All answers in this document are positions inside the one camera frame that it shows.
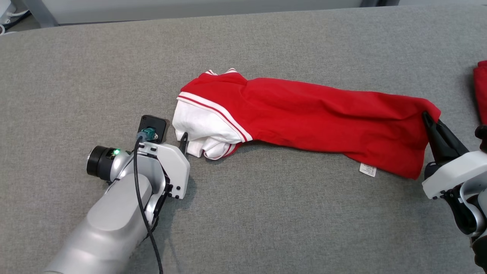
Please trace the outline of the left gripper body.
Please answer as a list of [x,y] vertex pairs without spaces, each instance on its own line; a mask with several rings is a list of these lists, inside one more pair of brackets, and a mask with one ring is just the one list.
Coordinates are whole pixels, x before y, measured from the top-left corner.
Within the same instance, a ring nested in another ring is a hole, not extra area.
[[172,197],[183,199],[188,185],[190,164],[176,146],[141,143],[137,150],[137,170],[152,186],[152,201],[163,195],[166,185],[173,185]]

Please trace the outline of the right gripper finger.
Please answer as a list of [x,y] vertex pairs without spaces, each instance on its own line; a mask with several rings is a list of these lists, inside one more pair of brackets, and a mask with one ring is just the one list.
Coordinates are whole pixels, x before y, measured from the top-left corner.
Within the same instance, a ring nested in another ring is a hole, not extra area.
[[440,160],[454,160],[469,152],[469,149],[441,120],[438,120],[437,131],[443,139],[443,144],[440,146]]
[[445,125],[440,120],[435,122],[428,112],[423,112],[422,119],[435,163],[443,165],[446,163],[448,156],[448,144],[444,137]]

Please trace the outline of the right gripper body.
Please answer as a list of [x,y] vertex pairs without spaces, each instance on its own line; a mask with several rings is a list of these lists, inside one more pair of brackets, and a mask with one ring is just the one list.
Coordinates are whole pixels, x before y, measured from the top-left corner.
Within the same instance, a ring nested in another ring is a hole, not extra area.
[[471,151],[441,166],[422,183],[422,187],[429,199],[463,183],[466,186],[464,194],[475,194],[486,188],[486,172],[486,153]]

